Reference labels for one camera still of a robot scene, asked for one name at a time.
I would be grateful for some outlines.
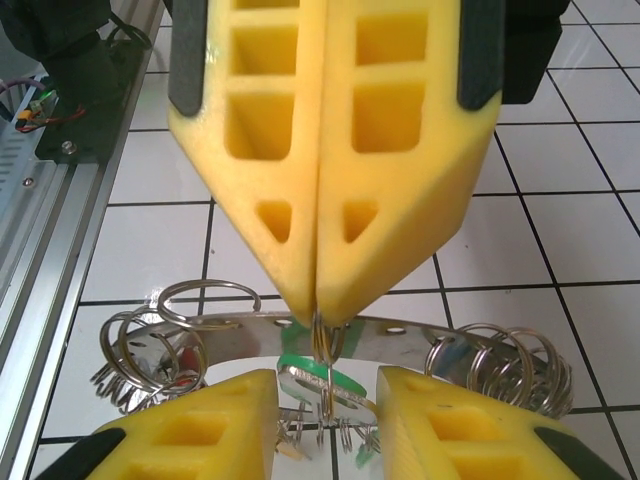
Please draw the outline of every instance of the metal hoop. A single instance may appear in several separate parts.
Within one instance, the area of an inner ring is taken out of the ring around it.
[[[172,323],[185,330],[198,330],[198,331],[215,331],[215,330],[227,330],[230,328],[237,328],[237,324],[232,322],[225,322],[222,324],[206,323],[212,320],[217,320],[219,315],[194,315],[187,317],[171,310],[167,303],[176,295],[188,292],[190,290],[204,289],[204,288],[230,288],[233,290],[240,290],[245,292],[253,299],[253,311],[258,312],[262,308],[262,301],[260,296],[249,287],[240,285],[235,282],[228,282],[225,280],[189,280],[186,282],[177,283],[165,288],[158,296],[158,313],[160,316],[169,323]]]

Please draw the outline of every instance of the black grout line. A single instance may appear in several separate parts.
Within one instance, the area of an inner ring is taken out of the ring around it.
[[[340,466],[338,465],[338,442],[336,440],[335,428],[332,428],[329,431],[329,437],[331,439],[331,472],[333,474],[333,480],[340,480]]]
[[[521,192],[518,194],[517,192],[501,192],[501,193],[474,193],[473,196],[475,198],[494,198],[494,197],[518,197],[520,195],[524,197],[552,197],[552,196],[567,196],[567,195],[602,195],[602,194],[613,194],[615,192],[619,193],[640,193],[640,189],[631,188],[624,190],[573,190],[573,191],[561,191],[561,192]]]
[[[546,74],[551,79],[551,82],[553,83],[554,88],[557,90],[558,94],[560,95],[561,100],[564,102],[567,110],[569,111],[569,114],[571,115],[571,118],[573,118],[573,120],[576,122],[576,125],[577,125],[578,129],[580,130],[580,132],[582,133],[585,141],[587,142],[587,145],[589,145],[589,148],[591,149],[591,151],[592,151],[592,153],[594,155],[594,158],[596,158],[596,161],[598,161],[598,164],[602,168],[603,174],[607,178],[607,181],[609,182],[609,184],[611,185],[612,188],[615,188],[615,186],[611,182],[611,179],[609,178],[609,176],[607,175],[606,171],[604,170],[604,167],[600,163],[600,160],[598,159],[597,155],[595,154],[595,151],[593,150],[593,147],[591,146],[591,143],[588,141],[586,135],[584,134],[584,130],[582,129],[582,127],[578,123],[578,120],[577,120],[575,114],[573,113],[573,111],[569,107],[569,104],[566,101],[566,99],[564,98],[564,96],[562,95],[562,92],[558,88],[558,85],[555,83],[552,75],[548,71],[546,72]],[[511,180],[513,181],[513,184],[514,184],[514,186],[516,188],[516,191],[518,193],[521,193],[520,186],[518,185],[518,181],[516,180],[515,174],[513,172],[513,169],[511,168],[511,165],[509,163],[509,159],[507,158],[507,154],[506,154],[506,152],[504,150],[502,142],[500,141],[498,133],[496,132],[494,135],[495,135],[495,138],[496,138],[496,142],[498,143],[498,148],[500,149],[500,152],[502,153],[502,156],[504,158],[504,161],[505,161],[505,164],[507,166],[507,169],[509,170],[509,175],[511,176]],[[626,209],[626,206],[624,206],[624,203],[622,202],[620,194],[616,193],[615,195],[620,200],[620,202],[623,205],[623,208],[625,209],[625,211],[628,212],[628,210]],[[624,458],[625,465],[627,466],[627,469],[629,470],[629,473],[630,473],[632,479],[633,480],[637,480],[638,477],[635,474],[635,470],[634,470],[633,465],[631,463],[631,459],[629,458],[629,455],[628,455],[628,453],[626,451],[626,448],[625,448],[624,443],[622,441],[622,437],[620,436],[620,432],[618,431],[618,428],[617,428],[615,422],[613,421],[613,417],[611,416],[611,412],[608,411],[608,406],[607,406],[606,399],[604,397],[604,393],[602,392],[602,389],[600,388],[600,384],[598,383],[598,379],[596,377],[596,374],[595,374],[595,371],[593,369],[593,366],[591,365],[591,362],[590,362],[589,357],[587,355],[587,351],[586,351],[586,349],[584,347],[584,344],[582,343],[582,340],[580,339],[580,334],[578,332],[578,329],[576,328],[575,323],[573,322],[573,318],[571,316],[571,312],[569,311],[569,306],[567,305],[566,299],[564,298],[564,294],[562,293],[561,288],[558,286],[557,278],[556,278],[555,273],[553,271],[553,268],[551,266],[551,262],[549,261],[549,257],[547,256],[547,253],[546,253],[546,250],[544,248],[544,245],[542,244],[542,240],[540,238],[540,235],[538,234],[538,231],[537,231],[537,229],[535,227],[535,224],[533,222],[533,217],[531,216],[531,212],[529,211],[529,208],[527,206],[527,202],[525,200],[525,197],[522,196],[522,195],[520,195],[520,202],[522,204],[522,208],[524,209],[525,215],[526,215],[527,220],[529,222],[529,226],[531,227],[533,235],[534,235],[534,237],[536,239],[536,243],[538,244],[538,248],[540,249],[540,252],[542,254],[542,257],[543,257],[544,263],[545,263],[545,265],[547,267],[547,270],[549,272],[549,275],[551,276],[551,280],[552,280],[552,283],[554,284],[554,288],[556,290],[556,294],[558,295],[558,299],[560,300],[560,304],[562,306],[562,310],[565,313],[565,316],[567,318],[567,322],[569,323],[569,327],[571,329],[571,332],[573,333],[574,339],[575,339],[576,344],[578,346],[578,350],[580,351],[580,355],[582,356],[582,360],[584,361],[585,366],[587,367],[587,371],[589,373],[589,377],[591,378],[593,386],[594,386],[594,388],[596,390],[596,394],[598,395],[598,399],[600,400],[600,403],[602,404],[602,406],[605,409],[604,413],[605,413],[605,415],[607,417],[607,421],[609,422],[609,427],[611,428],[611,431],[612,431],[612,433],[613,433],[613,435],[614,435],[614,437],[616,439],[616,443],[618,445],[618,448],[620,450],[620,453],[621,453],[622,457]]]
[[[209,256],[211,252],[211,238],[213,232],[213,214],[215,210],[215,203],[213,200],[209,201],[209,218],[207,219],[207,234],[205,235],[204,240],[204,254],[202,256],[202,280],[207,279],[207,275],[209,272]],[[204,313],[204,304],[206,297],[206,289],[200,289],[200,298],[198,300],[198,315],[202,315]]]
[[[585,19],[585,21],[587,22],[587,25],[589,26],[589,28],[591,28],[591,31],[593,32],[593,34],[598,38],[598,40],[600,40],[600,43],[602,43],[602,46],[609,53],[609,55],[611,55],[611,58],[613,58],[613,61],[616,62],[616,65],[618,66],[618,68],[620,68],[620,70],[622,70],[622,74],[625,77],[627,77],[627,80],[629,80],[629,83],[631,84],[631,86],[634,88],[634,90],[636,92],[638,92],[638,95],[640,95],[640,87],[633,82],[633,80],[631,79],[631,76],[629,76],[629,74],[624,70],[625,67],[622,66],[622,64],[618,60],[618,57],[616,57],[613,54],[613,52],[609,48],[609,45],[607,45],[607,43],[602,39],[602,37],[600,36],[598,31],[594,28],[594,26],[591,23],[589,23],[589,20],[587,19],[586,15],[584,13],[582,13],[582,10],[580,9],[580,7],[578,7],[578,5],[575,2],[572,1],[572,3],[576,7],[576,10],[578,10],[578,13],[580,15],[582,15],[582,18]]]
[[[451,309],[449,308],[449,300],[447,300],[447,293],[444,289],[444,279],[442,277],[442,270],[440,270],[440,262],[438,261],[438,255],[433,254],[433,266],[436,269],[436,276],[438,277],[438,285],[440,285],[439,291],[442,296],[442,304],[444,306],[444,314],[447,318],[447,325],[453,329],[453,318],[451,317]]]
[[[385,295],[422,295],[425,293],[436,294],[441,293],[473,293],[473,292],[494,292],[506,290],[539,290],[544,288],[587,288],[587,287],[616,287],[625,285],[640,285],[640,280],[611,280],[611,281],[594,281],[594,282],[565,282],[565,283],[522,283],[518,285],[483,285],[476,287],[444,287],[440,288],[419,288],[406,290],[390,290]],[[259,295],[260,300],[282,300],[280,295]],[[200,297],[179,297],[171,301],[174,304],[198,303]],[[204,297],[204,303],[215,302],[241,302],[253,300],[247,295],[238,296],[220,296],[220,297]],[[125,299],[125,300],[85,300],[78,303],[79,307],[107,307],[107,306],[128,306],[128,305],[144,305],[149,303],[149,299]]]
[[[65,443],[76,443],[87,438],[88,435],[76,435],[70,437],[43,437],[38,442],[38,446],[42,445],[63,445]]]
[[[130,128],[129,133],[170,132],[168,128]]]
[[[569,412],[569,415],[585,415],[591,413],[626,413],[640,412],[640,405],[616,405],[613,407],[577,407]]]
[[[122,202],[122,203],[109,203],[107,208],[122,208],[122,207],[182,207],[189,205],[210,205],[211,200],[184,200],[175,202]]]
[[[591,23],[591,25],[593,25],[595,27],[601,27],[601,26],[640,25],[640,23],[638,23],[638,22],[630,22],[630,23],[624,23],[624,22],[593,22],[593,23]],[[587,26],[589,26],[589,21],[585,20],[585,23],[563,23],[562,26],[563,27],[587,27]]]
[[[558,122],[498,122],[497,127],[510,127],[510,126],[535,126],[535,125],[576,125],[577,121],[558,121]],[[638,124],[640,120],[585,120],[581,121],[581,125],[626,125],[626,124]]]
[[[615,67],[615,66],[610,66],[610,67],[548,67],[547,70],[551,70],[553,72],[566,72],[566,71],[573,71],[573,70],[624,70],[625,68],[640,68],[640,67]]]
[[[567,102],[566,98],[562,94],[562,91],[560,90],[560,87],[558,86],[558,84],[554,80],[553,75],[551,75],[549,72],[547,72],[547,76],[551,79],[551,83],[553,84],[554,88],[558,92],[558,95],[560,95],[560,99],[564,103],[565,107],[567,107],[567,110],[569,111],[569,115],[571,115],[571,117],[576,121],[576,126],[578,127],[580,135],[582,135],[582,138],[584,139],[585,143],[587,144],[587,147],[589,148],[589,151],[593,155],[593,158],[595,159],[596,163],[598,164],[598,167],[600,167],[600,171],[604,175],[604,178],[607,180],[607,183],[609,183],[609,186],[613,190],[613,193],[616,196],[618,202],[620,203],[620,206],[622,207],[622,210],[624,210],[624,213],[627,215],[627,218],[631,222],[631,225],[633,226],[633,229],[636,231],[636,234],[638,236],[640,236],[640,229],[638,228],[638,225],[637,225],[636,221],[634,220],[633,216],[631,215],[631,212],[627,208],[627,205],[624,203],[624,200],[622,199],[622,196],[620,195],[620,193],[618,191],[616,191],[616,186],[613,183],[613,180],[611,180],[611,177],[609,176],[609,173],[607,172],[606,168],[604,167],[604,164],[600,160],[600,157],[596,153],[596,150],[593,147],[593,145],[591,144],[591,141],[589,140],[589,137],[585,133],[584,128],[582,128],[582,126],[578,122],[578,119],[576,118],[575,114],[573,113],[573,111],[569,107],[569,102]]]
[[[592,413],[604,413],[603,407],[576,407],[572,408],[568,415],[589,415]]]
[[[525,197],[534,196],[554,196],[554,195],[600,195],[619,193],[640,193],[640,188],[614,189],[614,190],[569,190],[569,191],[544,191],[544,192],[522,192]],[[474,193],[474,197],[517,197],[517,192],[495,192],[495,193]],[[108,208],[123,207],[181,207],[190,205],[210,205],[213,200],[176,200],[170,202],[119,202],[109,203]]]
[[[611,413],[640,412],[640,405],[616,405],[609,407]]]

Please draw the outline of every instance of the metal frame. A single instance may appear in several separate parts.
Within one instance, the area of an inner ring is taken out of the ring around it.
[[[145,3],[140,14],[146,23],[141,27],[152,37],[163,10],[155,0]],[[51,184],[40,197],[41,208],[13,272],[16,281],[0,304],[2,332],[12,337],[5,342],[3,335],[0,349],[6,353],[0,356],[0,478],[27,475],[150,54],[132,88],[110,162],[105,167],[53,166]]]

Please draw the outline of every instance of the black cable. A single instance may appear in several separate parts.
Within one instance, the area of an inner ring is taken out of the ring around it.
[[[4,103],[0,102],[0,117],[2,117],[7,122],[11,123],[13,120],[13,115],[9,111],[9,109],[5,106]]]
[[[144,33],[142,30],[140,30],[139,28],[134,27],[133,25],[126,24],[120,17],[118,17],[113,12],[109,17],[109,20],[111,20],[115,24],[116,28],[114,28],[111,31],[111,33],[109,34],[109,36],[105,41],[107,44],[107,47],[110,48],[113,45],[116,35],[118,34],[118,32],[122,31],[127,37],[129,37],[131,40],[139,44],[143,50],[150,50],[151,48],[153,48],[153,45],[151,44],[151,40],[149,39],[149,37],[147,37],[147,34]]]

